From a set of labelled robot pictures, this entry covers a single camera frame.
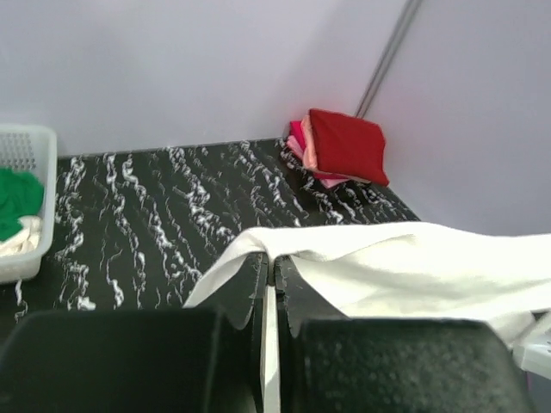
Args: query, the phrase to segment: white plastic basket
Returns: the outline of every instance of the white plastic basket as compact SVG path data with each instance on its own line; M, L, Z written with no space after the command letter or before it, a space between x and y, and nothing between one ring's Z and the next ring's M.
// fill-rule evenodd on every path
M551 380L551 312L524 333L513 348L513 357L525 372Z
M27 253L0 257L0 284L4 284L35 277L42 257L52 246L58 167L55 132L43 126L0 124L0 166L29 170L44 185L39 244Z

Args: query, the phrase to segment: white cloth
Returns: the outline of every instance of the white cloth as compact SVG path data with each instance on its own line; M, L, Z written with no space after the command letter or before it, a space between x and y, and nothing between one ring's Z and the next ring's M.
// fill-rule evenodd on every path
M36 249L40 241L42 219L35 216L19 218L22 229L13 237L0 243L0 256L13 256L24 254Z
M551 307L551 234L491 237L425 222L251 228L197 282L186 306L226 283L251 252L291 256L300 276L350 317L488 322L511 344Z

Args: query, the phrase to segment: folded red cloth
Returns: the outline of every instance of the folded red cloth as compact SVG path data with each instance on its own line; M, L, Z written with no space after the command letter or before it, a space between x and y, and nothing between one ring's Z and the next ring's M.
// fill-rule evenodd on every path
M289 126L291 129L291 135L294 136L294 138L299 143L300 147L304 151L306 148L306 141L304 140L304 133L302 133L302 126L300 126L300 120L291 120L289 122Z
M379 125L321 109L310 109L310 121L318 170L388 185Z

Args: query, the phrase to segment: stack of folded cloths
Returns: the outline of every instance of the stack of folded cloths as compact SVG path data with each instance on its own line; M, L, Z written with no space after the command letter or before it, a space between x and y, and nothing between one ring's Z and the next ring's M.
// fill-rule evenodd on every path
M287 147L326 188L350 179L388 185L383 170L385 137L375 123L310 109L290 123Z

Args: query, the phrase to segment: black marble countertop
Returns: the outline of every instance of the black marble countertop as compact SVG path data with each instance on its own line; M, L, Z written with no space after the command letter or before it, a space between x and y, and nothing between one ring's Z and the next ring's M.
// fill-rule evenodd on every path
M52 248L0 287L0 338L31 311L180 308L252 226L417 219L388 188L325 190L299 165L281 140L60 159Z

